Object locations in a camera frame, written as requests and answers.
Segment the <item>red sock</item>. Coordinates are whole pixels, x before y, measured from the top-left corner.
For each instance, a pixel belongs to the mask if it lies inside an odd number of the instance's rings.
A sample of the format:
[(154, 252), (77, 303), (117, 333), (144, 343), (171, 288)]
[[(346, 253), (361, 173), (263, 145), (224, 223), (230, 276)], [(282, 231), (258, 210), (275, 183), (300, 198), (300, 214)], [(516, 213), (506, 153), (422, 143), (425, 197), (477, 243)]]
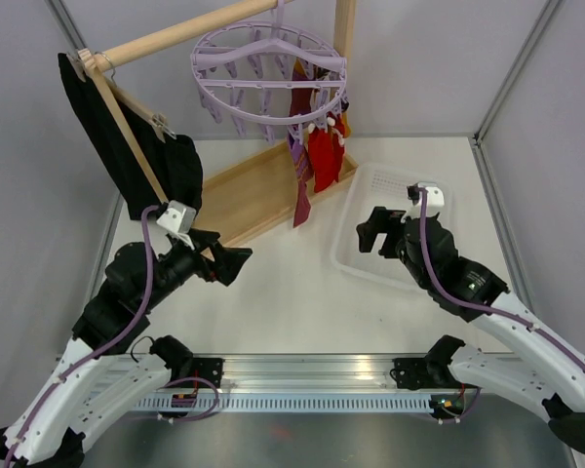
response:
[(339, 182), (339, 175), (345, 155), (346, 126), (340, 116), (333, 114), (328, 115), (328, 125), (331, 131), (333, 180)]
[(320, 193), (332, 183), (332, 138), (313, 123), (308, 126), (307, 154), (314, 171), (314, 192)]

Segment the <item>maroon purple striped sock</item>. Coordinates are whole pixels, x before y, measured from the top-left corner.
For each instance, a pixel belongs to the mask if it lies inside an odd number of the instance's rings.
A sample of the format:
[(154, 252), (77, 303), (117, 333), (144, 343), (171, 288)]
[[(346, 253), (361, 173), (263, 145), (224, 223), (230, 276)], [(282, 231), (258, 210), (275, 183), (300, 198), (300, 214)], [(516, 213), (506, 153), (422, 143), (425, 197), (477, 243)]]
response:
[[(295, 61), (292, 70), (293, 81), (311, 81), (300, 62), (299, 59)], [(310, 99), (313, 95), (312, 88), (294, 88), (292, 89), (290, 116), (305, 115), (312, 111)]]

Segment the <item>mustard sock brown cuff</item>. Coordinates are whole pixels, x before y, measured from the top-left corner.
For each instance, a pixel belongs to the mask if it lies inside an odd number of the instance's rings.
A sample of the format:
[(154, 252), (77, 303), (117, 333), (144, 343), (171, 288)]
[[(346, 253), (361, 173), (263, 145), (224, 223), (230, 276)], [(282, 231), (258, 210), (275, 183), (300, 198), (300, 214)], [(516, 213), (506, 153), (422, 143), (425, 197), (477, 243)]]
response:
[[(292, 79), (294, 81), (328, 80), (330, 77), (331, 72), (329, 70), (314, 64), (303, 65), (300, 59), (295, 61), (292, 70)], [(317, 92), (318, 89), (295, 88), (292, 90), (292, 97), (294, 99), (311, 98)]]

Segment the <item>purple round clip hanger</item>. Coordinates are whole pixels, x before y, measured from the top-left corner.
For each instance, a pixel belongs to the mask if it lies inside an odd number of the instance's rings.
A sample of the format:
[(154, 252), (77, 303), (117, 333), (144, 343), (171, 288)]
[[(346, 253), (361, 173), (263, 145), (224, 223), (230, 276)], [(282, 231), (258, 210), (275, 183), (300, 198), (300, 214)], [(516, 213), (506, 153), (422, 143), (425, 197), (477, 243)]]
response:
[[(270, 21), (238, 21), (207, 33), (190, 55), (191, 72), (202, 108), (220, 124), (228, 117), (239, 137), (256, 127), (273, 142), (285, 129), (301, 140), (313, 123), (324, 130), (328, 115), (347, 109), (347, 60), (320, 37), (284, 23), (284, 1)], [(331, 72), (328, 80), (293, 81), (297, 59)], [(292, 89), (312, 88), (312, 111), (290, 116)]]

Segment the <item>mustard yellow sock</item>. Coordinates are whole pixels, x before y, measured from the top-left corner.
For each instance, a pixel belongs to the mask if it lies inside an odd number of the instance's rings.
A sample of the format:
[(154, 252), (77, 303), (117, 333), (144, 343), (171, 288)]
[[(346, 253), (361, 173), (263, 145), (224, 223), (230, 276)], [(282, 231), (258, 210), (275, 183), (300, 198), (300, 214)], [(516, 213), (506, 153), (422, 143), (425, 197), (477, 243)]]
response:
[(351, 135), (351, 129), (348, 123), (347, 112), (343, 111), (340, 115), (342, 135), (344, 138), (349, 138)]

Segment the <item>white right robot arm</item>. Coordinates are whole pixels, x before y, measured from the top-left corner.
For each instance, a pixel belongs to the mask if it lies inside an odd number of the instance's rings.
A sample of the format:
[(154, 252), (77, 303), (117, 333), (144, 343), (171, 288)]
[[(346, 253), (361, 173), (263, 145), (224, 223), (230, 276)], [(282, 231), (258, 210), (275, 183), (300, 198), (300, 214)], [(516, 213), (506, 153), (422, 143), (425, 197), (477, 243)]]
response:
[(460, 255), (436, 217), (409, 218), (376, 207), (356, 232), (362, 253), (383, 235), (380, 256), (400, 260), (443, 310), (492, 335), (521, 360), (510, 365), (444, 335), (424, 358), (432, 382), (488, 390), (537, 415), (559, 440), (585, 454), (585, 355), (529, 311), (491, 270)]

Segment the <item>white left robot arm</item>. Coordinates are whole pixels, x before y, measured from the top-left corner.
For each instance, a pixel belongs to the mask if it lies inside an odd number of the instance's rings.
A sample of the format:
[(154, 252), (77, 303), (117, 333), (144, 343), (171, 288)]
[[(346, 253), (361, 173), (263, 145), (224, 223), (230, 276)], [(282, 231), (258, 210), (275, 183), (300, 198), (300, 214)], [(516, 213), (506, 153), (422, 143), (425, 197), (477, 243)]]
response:
[(94, 391), (147, 329), (153, 308), (191, 278), (232, 284), (253, 253), (224, 247), (216, 232), (192, 235), (192, 245), (172, 239), (167, 253), (156, 254), (149, 240), (116, 253), (42, 390), (16, 422), (0, 428), (5, 466), (78, 467), (100, 436), (148, 394), (168, 384), (217, 386), (196, 371), (188, 347), (165, 335), (121, 377)]

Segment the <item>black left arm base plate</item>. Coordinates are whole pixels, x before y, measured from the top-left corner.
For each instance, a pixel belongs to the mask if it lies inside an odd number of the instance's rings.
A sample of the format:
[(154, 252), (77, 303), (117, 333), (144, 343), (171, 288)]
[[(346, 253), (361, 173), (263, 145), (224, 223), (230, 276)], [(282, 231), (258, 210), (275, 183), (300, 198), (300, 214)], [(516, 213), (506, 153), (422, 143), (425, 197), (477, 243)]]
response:
[(215, 388), (219, 389), (223, 376), (224, 360), (219, 357), (199, 357), (192, 359), (188, 370), (182, 370), (179, 375), (174, 375), (168, 384), (171, 388), (208, 388), (208, 385), (201, 381), (207, 380)]

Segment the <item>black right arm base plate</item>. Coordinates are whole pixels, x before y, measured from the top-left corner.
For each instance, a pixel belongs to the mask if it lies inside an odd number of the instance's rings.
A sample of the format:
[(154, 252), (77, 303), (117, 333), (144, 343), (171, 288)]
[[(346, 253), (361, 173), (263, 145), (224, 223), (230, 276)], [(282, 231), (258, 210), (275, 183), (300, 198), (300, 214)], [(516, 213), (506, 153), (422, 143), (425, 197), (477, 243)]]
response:
[(428, 360), (426, 358), (395, 358), (392, 360), (390, 376), (399, 389), (475, 389), (476, 386), (463, 383), (453, 377), (449, 371), (452, 359)]

